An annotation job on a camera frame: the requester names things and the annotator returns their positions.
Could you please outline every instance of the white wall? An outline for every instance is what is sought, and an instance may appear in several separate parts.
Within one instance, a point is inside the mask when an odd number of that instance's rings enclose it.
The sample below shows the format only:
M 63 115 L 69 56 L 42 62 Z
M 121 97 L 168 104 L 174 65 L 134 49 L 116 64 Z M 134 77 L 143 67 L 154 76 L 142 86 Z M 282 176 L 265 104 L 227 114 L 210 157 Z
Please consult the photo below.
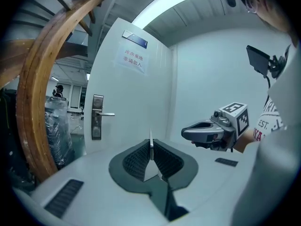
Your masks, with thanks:
M 55 14 L 63 8 L 63 6 L 57 0 L 35 0 L 35 1 L 37 1 L 41 5 L 45 6 L 46 8 L 48 8 L 50 11 L 52 11 Z M 30 12 L 36 13 L 40 16 L 43 16 L 47 19 L 51 19 L 53 17 L 48 12 L 40 9 L 39 7 L 37 7 L 31 3 L 28 3 L 27 1 L 25 1 L 24 4 L 22 4 L 22 8 L 25 10 L 28 10 Z M 20 13 L 18 11 L 15 14 L 13 20 L 26 21 L 26 22 L 30 22 L 30 23 L 34 23 L 34 24 L 38 24 L 38 25 L 42 25 L 42 26 L 45 26 L 47 24 L 47 22 L 42 19 L 35 18 L 28 14 Z M 90 18 L 88 15 L 86 15 L 84 17 L 84 21 L 89 26 Z M 39 35 L 40 31 L 41 31 L 41 28 L 37 28 L 34 26 L 12 24 L 8 28 L 5 36 L 3 37 L 3 40 L 35 39 Z M 74 31 L 73 35 L 70 37 L 69 42 L 87 45 L 86 36 L 87 36 L 86 31 L 78 24 L 75 27 L 75 31 Z
M 13 81 L 8 83 L 4 89 L 18 89 L 19 77 L 15 78 Z M 46 96 L 52 96 L 52 91 L 55 89 L 57 81 L 49 80 L 47 84 Z
M 219 22 L 229 27 L 227 21 L 225 17 Z M 174 117 L 167 129 L 170 140 L 191 145 L 181 137 L 181 129 L 197 120 L 209 119 L 214 110 L 235 101 L 248 104 L 250 128 L 254 127 L 267 97 L 268 84 L 249 65 L 246 46 L 280 56 L 289 43 L 285 35 L 263 26 L 208 32 L 178 43 L 174 48 Z

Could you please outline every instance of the wooden railing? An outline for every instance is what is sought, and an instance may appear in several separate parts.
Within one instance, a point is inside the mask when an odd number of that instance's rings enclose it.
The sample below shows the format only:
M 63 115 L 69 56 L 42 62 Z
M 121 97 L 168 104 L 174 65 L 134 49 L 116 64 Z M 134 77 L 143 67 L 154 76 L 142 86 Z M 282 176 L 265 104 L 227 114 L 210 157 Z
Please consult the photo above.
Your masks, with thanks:
M 10 46 L 18 47 L 19 53 L 16 56 L 8 55 L 3 61 L 14 58 L 15 64 L 9 68 L 10 63 L 6 63 L 5 70 L 1 70 L 0 66 L 0 79 L 7 69 L 11 71 L 7 82 L 20 75 L 16 98 L 18 132 L 27 162 L 41 182 L 57 172 L 45 128 L 45 94 L 52 66 L 56 58 L 72 54 L 65 40 L 77 24 L 92 36 L 83 18 L 89 14 L 91 22 L 94 22 L 92 9 L 104 0 L 58 1 L 64 8 L 50 19 L 35 40 L 10 42 Z M 0 85 L 3 86 L 6 81 L 0 80 Z

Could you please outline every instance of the small monitor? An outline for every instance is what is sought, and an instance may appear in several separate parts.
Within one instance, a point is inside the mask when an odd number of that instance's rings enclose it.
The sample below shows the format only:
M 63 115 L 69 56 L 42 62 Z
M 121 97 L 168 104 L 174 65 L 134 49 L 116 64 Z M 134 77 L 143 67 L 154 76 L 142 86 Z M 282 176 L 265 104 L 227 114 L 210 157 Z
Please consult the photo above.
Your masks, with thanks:
M 250 45 L 246 47 L 246 50 L 248 52 L 250 65 L 254 67 L 255 71 L 261 73 L 263 77 L 266 78 L 269 69 L 270 56 Z

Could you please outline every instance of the person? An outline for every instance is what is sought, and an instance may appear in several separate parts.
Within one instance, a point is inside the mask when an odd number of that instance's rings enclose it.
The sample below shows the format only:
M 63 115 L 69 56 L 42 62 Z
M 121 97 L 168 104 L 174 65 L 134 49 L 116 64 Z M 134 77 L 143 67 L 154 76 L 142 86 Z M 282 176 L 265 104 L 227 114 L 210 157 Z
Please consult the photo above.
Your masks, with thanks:
M 287 33 L 292 44 L 286 49 L 284 58 L 286 66 L 297 51 L 299 38 L 284 11 L 275 0 L 242 0 L 250 13 L 255 13 L 264 23 L 275 29 Z M 247 130 L 236 142 L 234 149 L 243 152 L 246 146 L 253 141 L 261 141 L 267 134 L 283 126 L 277 108 L 269 99 L 260 115 L 254 130 Z
M 61 97 L 61 98 L 63 98 L 63 86 L 62 85 L 57 85 L 56 86 L 56 91 L 55 90 L 53 90 L 52 91 L 52 95 L 54 96 L 54 97 Z

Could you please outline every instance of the paper sign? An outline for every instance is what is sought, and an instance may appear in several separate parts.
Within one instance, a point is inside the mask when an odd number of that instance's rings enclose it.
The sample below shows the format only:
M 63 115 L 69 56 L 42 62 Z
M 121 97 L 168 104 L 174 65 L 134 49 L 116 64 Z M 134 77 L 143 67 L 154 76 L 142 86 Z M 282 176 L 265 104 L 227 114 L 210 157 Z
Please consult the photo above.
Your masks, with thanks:
M 146 74 L 149 64 L 149 56 L 138 50 L 120 46 L 115 63 L 123 67 Z

